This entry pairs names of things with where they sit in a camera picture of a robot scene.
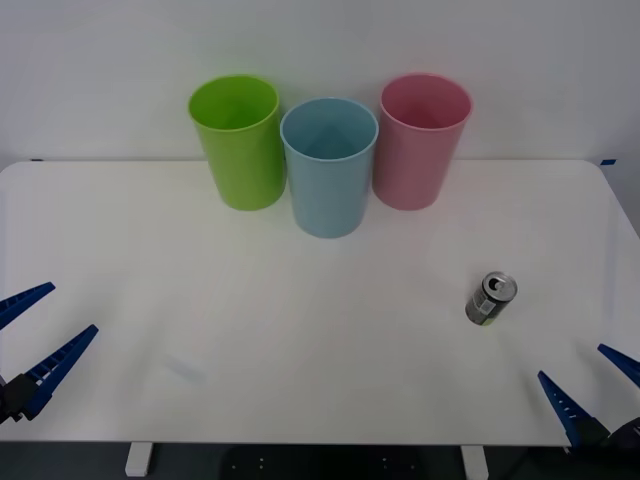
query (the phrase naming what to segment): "dark floor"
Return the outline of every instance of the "dark floor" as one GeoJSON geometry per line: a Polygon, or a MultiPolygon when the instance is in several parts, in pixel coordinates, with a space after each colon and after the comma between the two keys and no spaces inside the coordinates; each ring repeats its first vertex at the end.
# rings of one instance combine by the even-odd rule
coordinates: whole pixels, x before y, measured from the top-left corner
{"type": "MultiPolygon", "coordinates": [[[[251,457],[271,461],[274,447],[236,447],[226,445],[156,444],[149,478],[195,480],[225,478],[285,478],[269,475],[251,464],[251,457]],[[244,462],[245,469],[240,469],[244,462]],[[230,465],[234,475],[230,475],[230,465]]],[[[0,443],[0,479],[2,480],[115,480],[127,478],[124,466],[128,444],[112,443],[0,443]]],[[[618,466],[594,466],[567,457],[562,449],[485,448],[491,480],[637,480],[640,470],[618,466]]],[[[419,457],[420,472],[405,469],[403,474],[385,478],[464,480],[460,450],[456,447],[428,447],[409,452],[419,457]]],[[[298,453],[292,462],[306,460],[298,453]]],[[[361,478],[373,478],[370,474],[361,478]]],[[[312,478],[307,474],[289,478],[312,478]]]]}

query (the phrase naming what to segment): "cup rim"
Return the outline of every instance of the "cup rim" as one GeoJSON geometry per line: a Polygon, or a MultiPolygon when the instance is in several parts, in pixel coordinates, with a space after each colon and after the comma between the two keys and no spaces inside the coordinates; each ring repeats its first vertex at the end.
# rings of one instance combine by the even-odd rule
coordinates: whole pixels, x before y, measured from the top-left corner
{"type": "Polygon", "coordinates": [[[280,121],[280,139],[282,140],[282,143],[285,144],[285,146],[291,150],[293,150],[294,152],[296,152],[297,155],[300,155],[301,157],[304,158],[308,158],[309,160],[314,160],[316,162],[327,162],[327,163],[333,163],[333,162],[345,162],[348,160],[351,160],[352,158],[355,158],[359,155],[362,155],[364,152],[367,152],[368,150],[372,149],[373,146],[376,144],[376,140],[378,140],[378,133],[380,132],[380,126],[378,125],[378,119],[376,118],[376,116],[373,114],[373,112],[363,103],[360,103],[356,100],[351,100],[350,98],[344,98],[344,97],[314,97],[314,98],[310,98],[309,100],[305,100],[304,102],[300,102],[297,105],[293,106],[292,108],[289,109],[289,111],[287,113],[284,114],[284,117],[282,117],[282,120],[280,121]],[[371,119],[373,120],[373,124],[376,126],[376,131],[373,135],[373,139],[371,140],[371,142],[369,142],[369,144],[364,147],[363,149],[359,150],[358,152],[354,153],[353,155],[349,155],[348,157],[340,157],[340,158],[316,158],[316,157],[311,157],[309,155],[306,155],[302,152],[300,152],[298,149],[293,148],[291,146],[291,144],[287,141],[287,139],[284,136],[284,122],[287,120],[287,118],[289,117],[289,115],[291,114],[291,112],[293,112],[294,110],[297,110],[300,107],[303,107],[309,103],[314,103],[314,102],[318,102],[318,101],[324,101],[324,100],[339,100],[341,102],[347,102],[347,103],[351,103],[353,105],[355,105],[356,107],[364,110],[365,112],[367,112],[369,114],[369,116],[371,117],[371,119]]]}
{"type": "Polygon", "coordinates": [[[206,128],[207,130],[211,130],[211,131],[217,132],[217,133],[238,133],[238,132],[243,132],[245,130],[249,130],[251,128],[255,128],[255,127],[257,127],[259,125],[262,125],[263,123],[267,122],[268,120],[270,120],[274,115],[276,115],[278,113],[278,109],[279,108],[280,108],[280,95],[278,94],[278,90],[276,89],[275,85],[273,85],[271,82],[265,80],[264,78],[262,78],[262,77],[260,77],[258,75],[252,75],[250,73],[232,73],[232,74],[229,74],[229,75],[222,75],[220,77],[212,78],[211,80],[203,83],[198,88],[196,88],[193,91],[193,93],[191,94],[191,96],[189,97],[189,101],[187,102],[187,113],[189,114],[189,117],[191,118],[191,121],[193,121],[193,123],[195,123],[196,125],[198,125],[198,126],[200,126],[202,128],[206,128]],[[263,84],[267,85],[271,90],[273,90],[273,93],[276,96],[276,104],[275,104],[275,106],[269,112],[269,114],[266,117],[264,117],[262,120],[260,120],[259,122],[256,122],[256,123],[252,123],[251,125],[248,125],[246,127],[232,128],[232,129],[214,128],[214,127],[210,127],[208,125],[205,125],[203,123],[200,123],[191,114],[191,102],[193,102],[193,97],[195,97],[198,92],[200,92],[204,88],[208,87],[212,83],[215,83],[215,82],[217,82],[219,80],[225,80],[225,79],[228,79],[228,78],[251,78],[253,80],[257,80],[259,82],[262,82],[263,84]]]}
{"type": "Polygon", "coordinates": [[[429,72],[411,72],[411,73],[405,73],[405,74],[402,74],[402,75],[398,75],[397,77],[392,78],[391,80],[389,80],[387,82],[387,84],[382,89],[382,92],[380,93],[380,102],[379,103],[380,103],[380,109],[384,112],[384,114],[385,114],[385,116],[387,118],[391,119],[394,123],[396,123],[398,125],[402,125],[405,128],[409,128],[411,130],[417,130],[419,132],[443,132],[443,131],[446,131],[446,130],[453,130],[454,128],[459,127],[460,125],[463,125],[467,120],[469,120],[469,117],[473,113],[473,108],[474,108],[473,97],[471,97],[471,94],[469,94],[469,92],[467,91],[466,88],[464,88],[458,82],[450,79],[449,77],[445,77],[444,75],[439,75],[437,73],[429,73],[429,72]],[[424,128],[424,127],[416,127],[416,126],[413,126],[413,125],[409,125],[408,123],[401,122],[400,120],[398,120],[396,117],[394,117],[393,115],[391,115],[387,111],[387,109],[384,107],[384,104],[382,102],[382,97],[384,95],[385,90],[387,88],[389,88],[392,84],[396,83],[399,80],[403,80],[405,78],[410,78],[410,77],[434,77],[434,78],[439,78],[441,80],[445,80],[445,81],[449,82],[453,86],[455,86],[458,89],[460,89],[460,91],[467,97],[467,99],[469,100],[469,111],[467,112],[467,114],[464,116],[464,118],[462,120],[460,120],[459,122],[454,123],[453,125],[447,125],[446,127],[424,128]]]}

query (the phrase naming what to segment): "green cup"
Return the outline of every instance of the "green cup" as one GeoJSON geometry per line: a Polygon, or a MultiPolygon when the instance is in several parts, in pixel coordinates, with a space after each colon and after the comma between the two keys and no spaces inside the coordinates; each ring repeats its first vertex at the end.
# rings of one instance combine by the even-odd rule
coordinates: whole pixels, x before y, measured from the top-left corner
{"type": "Polygon", "coordinates": [[[251,75],[230,75],[202,85],[189,100],[202,149],[220,196],[238,210],[274,203],[286,174],[275,87],[251,75]]]}

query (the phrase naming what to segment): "can lid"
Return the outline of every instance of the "can lid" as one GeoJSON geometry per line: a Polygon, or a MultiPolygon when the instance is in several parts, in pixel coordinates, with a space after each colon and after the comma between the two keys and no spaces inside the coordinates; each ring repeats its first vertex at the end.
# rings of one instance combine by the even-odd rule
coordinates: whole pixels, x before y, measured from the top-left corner
{"type": "Polygon", "coordinates": [[[516,281],[503,272],[491,272],[484,277],[482,287],[488,296],[499,302],[510,302],[518,293],[516,281]]]}

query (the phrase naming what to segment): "table surface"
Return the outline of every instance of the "table surface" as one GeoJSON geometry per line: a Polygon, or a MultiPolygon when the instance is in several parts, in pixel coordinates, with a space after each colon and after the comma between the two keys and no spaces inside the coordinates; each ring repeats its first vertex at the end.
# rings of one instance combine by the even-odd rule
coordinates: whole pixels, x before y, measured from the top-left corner
{"type": "Polygon", "coordinates": [[[456,161],[432,207],[371,195],[336,240],[288,193],[231,210],[205,162],[20,163],[0,227],[0,295],[57,286],[2,332],[5,378],[100,329],[0,440],[566,445],[541,369],[611,430],[640,412],[596,351],[640,358],[640,240],[586,162],[456,161]],[[492,270],[520,291],[480,327],[492,270]]]}

